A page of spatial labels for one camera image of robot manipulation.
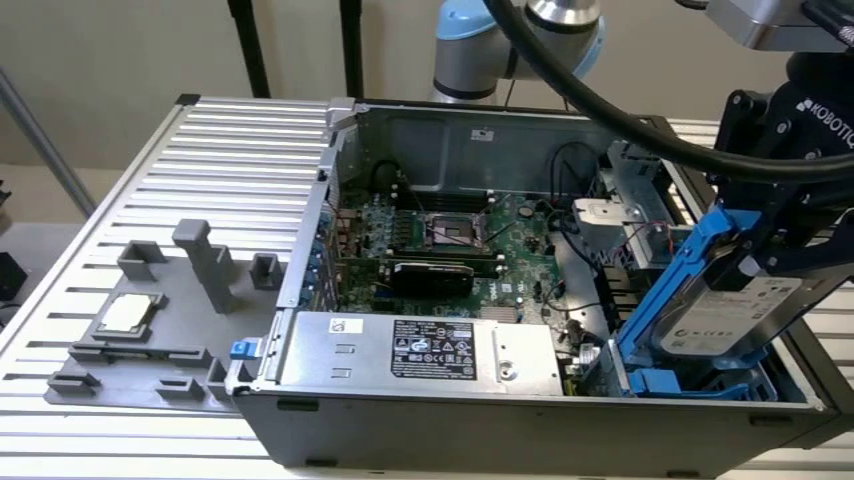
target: white label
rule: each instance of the white label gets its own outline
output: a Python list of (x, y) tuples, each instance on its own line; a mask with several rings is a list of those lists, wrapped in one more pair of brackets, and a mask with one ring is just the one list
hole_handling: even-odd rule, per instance
[(329, 333), (361, 333), (361, 318), (329, 319)]
[(675, 355), (723, 355), (799, 286), (799, 278), (759, 277), (740, 292), (705, 292), (667, 332), (661, 348)]
[(472, 130), (471, 139), (476, 142), (491, 142), (495, 138), (495, 132), (492, 130)]

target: metal pole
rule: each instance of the metal pole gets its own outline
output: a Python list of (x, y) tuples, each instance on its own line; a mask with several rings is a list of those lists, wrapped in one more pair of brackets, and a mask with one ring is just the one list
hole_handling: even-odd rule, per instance
[(338, 0), (341, 43), (344, 47), (344, 75), (346, 96), (364, 97), (361, 73), (361, 0)]
[(266, 69), (264, 68), (264, 54), (257, 38), (252, 0), (228, 0), (228, 10), (230, 11), (230, 16), (234, 19), (234, 27), (237, 28), (240, 51), (242, 52), (245, 73), (249, 76), (252, 96), (254, 98), (270, 98)]
[(85, 185), (77, 178), (74, 171), (65, 163), (65, 160), (62, 160), (62, 156), (56, 151), (56, 148), (50, 143), (50, 139), (44, 133), (44, 130), (41, 130), (41, 126), (26, 108), (24, 99), (17, 94), (17, 91), (12, 86), (12, 82), (5, 75), (2, 67), (0, 67), (0, 100), (12, 115), (21, 132), (24, 132), (30, 145), (36, 149), (36, 152), (38, 152), (50, 172), (53, 172), (53, 176), (56, 177), (58, 184), (65, 189), (65, 193), (68, 193), (70, 200), (82, 212), (82, 215), (88, 218), (89, 215), (92, 215), (92, 212), (94, 212), (94, 201), (85, 189)]

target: blue latch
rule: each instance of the blue latch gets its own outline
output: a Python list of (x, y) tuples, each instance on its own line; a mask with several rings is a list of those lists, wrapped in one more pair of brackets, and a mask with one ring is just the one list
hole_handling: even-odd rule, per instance
[(257, 351), (257, 342), (240, 340), (230, 344), (228, 356), (232, 360), (254, 360), (254, 352)]

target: power supply label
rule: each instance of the power supply label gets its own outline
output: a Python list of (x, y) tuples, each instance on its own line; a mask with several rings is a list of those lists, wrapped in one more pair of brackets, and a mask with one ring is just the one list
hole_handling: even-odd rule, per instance
[(476, 380), (471, 323), (395, 320), (391, 373), (399, 378)]

